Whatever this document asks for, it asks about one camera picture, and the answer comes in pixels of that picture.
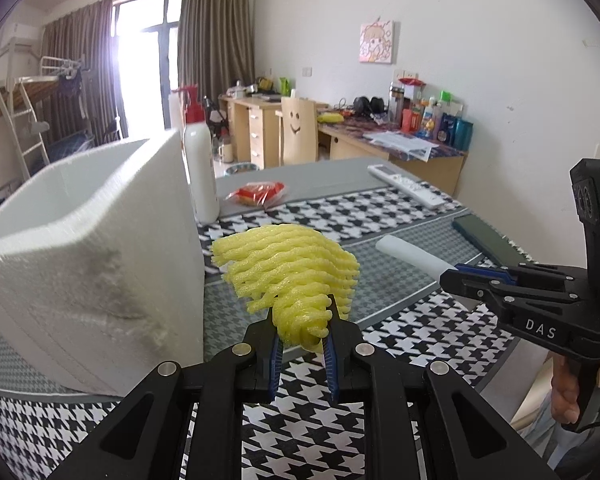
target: yellow foam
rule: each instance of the yellow foam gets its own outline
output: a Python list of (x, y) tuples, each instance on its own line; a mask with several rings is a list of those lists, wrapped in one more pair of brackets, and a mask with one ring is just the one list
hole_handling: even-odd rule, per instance
[(216, 240), (213, 261), (229, 263), (224, 279), (251, 314), (273, 307), (273, 324), (286, 345), (322, 351), (333, 294), (347, 319), (360, 264), (323, 234), (301, 225), (271, 225)]

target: human hand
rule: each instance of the human hand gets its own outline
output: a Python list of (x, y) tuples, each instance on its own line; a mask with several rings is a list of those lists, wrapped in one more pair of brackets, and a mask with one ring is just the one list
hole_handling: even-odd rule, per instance
[(561, 424), (574, 424), (580, 416), (578, 379), (569, 370), (567, 358), (553, 354), (554, 377), (551, 379), (551, 415)]

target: brown curtain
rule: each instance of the brown curtain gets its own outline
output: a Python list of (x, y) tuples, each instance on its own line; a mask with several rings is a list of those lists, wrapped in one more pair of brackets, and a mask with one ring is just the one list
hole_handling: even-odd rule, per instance
[(45, 27), (42, 55), (80, 59), (84, 56), (82, 102), (88, 114), (84, 121), (78, 98), (52, 95), (42, 103), (42, 118), (49, 122), (46, 142), (67, 137), (89, 128), (96, 145), (101, 145), (116, 116), (125, 124), (122, 99), (116, 106), (117, 64), (114, 63), (114, 38), (111, 37), (113, 0), (101, 0), (49, 23)]
[(182, 0), (178, 26), (180, 86), (197, 83), (214, 101), (237, 79), (255, 79), (249, 0)]

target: white styrofoam box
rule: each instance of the white styrofoam box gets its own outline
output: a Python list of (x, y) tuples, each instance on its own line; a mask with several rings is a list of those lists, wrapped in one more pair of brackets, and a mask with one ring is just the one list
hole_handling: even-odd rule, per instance
[(0, 333), (66, 387), (124, 396), (202, 362), (203, 288), (176, 130), (60, 160), (0, 207)]

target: poster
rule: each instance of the poster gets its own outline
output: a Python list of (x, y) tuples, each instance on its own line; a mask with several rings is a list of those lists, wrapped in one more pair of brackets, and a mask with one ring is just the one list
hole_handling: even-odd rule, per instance
[(360, 27), (360, 63), (391, 63), (394, 22), (373, 22)]

